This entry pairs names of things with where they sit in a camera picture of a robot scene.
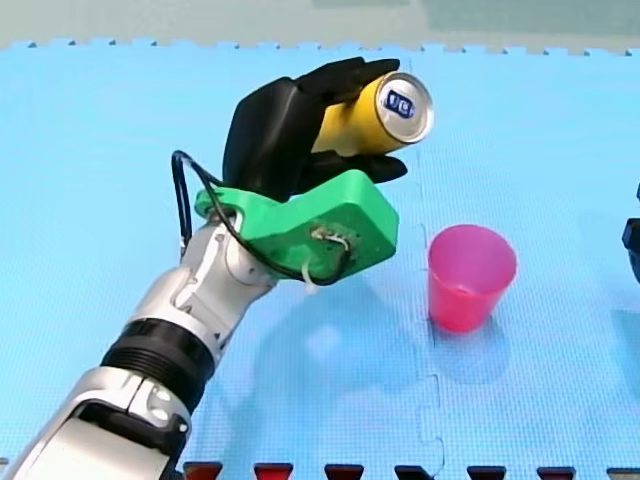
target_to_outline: yellow can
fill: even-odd
[[[407,73],[388,73],[356,101],[327,108],[313,152],[389,153],[423,140],[433,120],[433,102],[422,82]]]

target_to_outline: pink plastic cup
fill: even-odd
[[[457,225],[431,242],[429,316],[443,330],[467,333],[489,318],[516,275],[516,255],[497,233]]]

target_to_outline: blue foam mat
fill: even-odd
[[[578,479],[640,464],[640,290],[620,236],[640,180],[637,56],[489,55],[357,45],[238,49],[19,46],[0,53],[3,348],[0,456],[14,457],[99,362],[150,282],[177,260],[168,156],[214,173],[237,101],[338,58],[397,56],[431,90],[437,126],[381,187],[398,255],[307,297],[282,284],[243,321],[184,460],[219,478],[288,462],[438,478],[501,465]],[[192,191],[197,183],[191,179]],[[519,275],[482,331],[425,319],[425,249],[446,226],[503,233]]]

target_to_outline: black wire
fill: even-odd
[[[204,168],[196,163],[188,154],[181,150],[176,150],[171,156],[171,166],[173,171],[173,180],[176,188],[176,198],[178,201],[178,210],[180,215],[180,235],[182,237],[182,243],[184,247],[186,247],[187,243],[191,239],[192,230],[191,230],[191,213],[189,211],[189,193],[186,186],[186,181],[184,179],[184,168],[183,165],[186,163],[198,176],[200,181],[202,182],[207,195],[211,198],[213,202],[213,208],[215,210],[216,215],[220,218],[222,224],[226,227],[229,234],[234,238],[236,242],[240,246],[242,246],[247,252],[253,255],[256,260],[263,263],[266,267],[271,270],[278,272],[285,277],[288,277],[293,280],[298,280],[301,282],[305,281],[305,278],[302,274],[296,270],[284,267],[282,265],[278,265],[273,262],[270,258],[268,258],[264,253],[257,250],[253,245],[243,239],[240,234],[236,231],[234,226],[231,224],[231,221],[227,217],[224,212],[224,208],[220,203],[218,195],[214,192],[211,185],[222,186],[223,183],[218,180],[216,177],[207,172]],[[311,281],[319,286],[327,286],[333,285],[337,281],[342,278],[345,270],[349,264],[349,260],[351,259],[351,247],[348,243],[343,245],[344,249],[340,255],[338,260],[338,265],[334,272],[326,278],[317,278],[311,276]]]

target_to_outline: can lid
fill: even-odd
[[[378,87],[376,113],[389,135],[402,143],[417,143],[433,128],[433,101],[416,77],[393,72]]]

